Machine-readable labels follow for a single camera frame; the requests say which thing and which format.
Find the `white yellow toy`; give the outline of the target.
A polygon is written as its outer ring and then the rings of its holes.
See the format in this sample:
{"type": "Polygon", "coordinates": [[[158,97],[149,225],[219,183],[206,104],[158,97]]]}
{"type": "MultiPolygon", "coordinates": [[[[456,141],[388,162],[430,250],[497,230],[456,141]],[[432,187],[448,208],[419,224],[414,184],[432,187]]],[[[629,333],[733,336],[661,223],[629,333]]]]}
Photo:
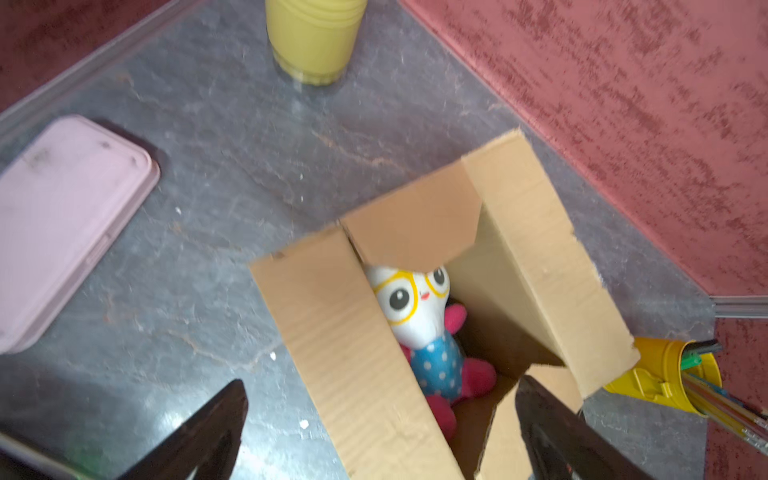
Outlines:
{"type": "Polygon", "coordinates": [[[364,273],[440,430],[451,439],[457,429],[454,405],[489,394],[497,373],[489,362],[465,356],[454,338],[467,310],[449,302],[447,269],[366,266],[364,273]]]}

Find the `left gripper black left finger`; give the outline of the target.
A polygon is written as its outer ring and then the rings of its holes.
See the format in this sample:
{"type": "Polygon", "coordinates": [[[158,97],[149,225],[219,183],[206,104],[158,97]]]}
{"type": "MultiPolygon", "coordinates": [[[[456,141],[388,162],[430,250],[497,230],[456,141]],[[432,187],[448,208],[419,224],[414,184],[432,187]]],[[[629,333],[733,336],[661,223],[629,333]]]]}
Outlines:
{"type": "Polygon", "coordinates": [[[242,380],[222,388],[122,479],[228,479],[248,413],[242,380]]]}

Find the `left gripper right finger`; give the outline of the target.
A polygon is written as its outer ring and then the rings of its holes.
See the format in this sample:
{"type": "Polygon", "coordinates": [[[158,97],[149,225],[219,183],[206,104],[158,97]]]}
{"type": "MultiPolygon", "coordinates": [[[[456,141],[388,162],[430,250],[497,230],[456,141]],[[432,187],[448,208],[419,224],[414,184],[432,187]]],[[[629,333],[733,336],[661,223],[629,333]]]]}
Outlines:
{"type": "Polygon", "coordinates": [[[535,378],[525,375],[518,382],[515,407],[535,478],[649,477],[535,378]]]}

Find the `brown cardboard express box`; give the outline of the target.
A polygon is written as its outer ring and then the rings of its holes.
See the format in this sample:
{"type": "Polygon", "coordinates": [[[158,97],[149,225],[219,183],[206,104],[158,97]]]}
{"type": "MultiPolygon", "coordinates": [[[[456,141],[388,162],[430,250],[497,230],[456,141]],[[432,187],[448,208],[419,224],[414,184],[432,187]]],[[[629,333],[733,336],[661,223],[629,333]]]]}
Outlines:
{"type": "Polygon", "coordinates": [[[517,130],[251,273],[352,479],[526,479],[519,380],[577,411],[640,357],[517,130]]]}

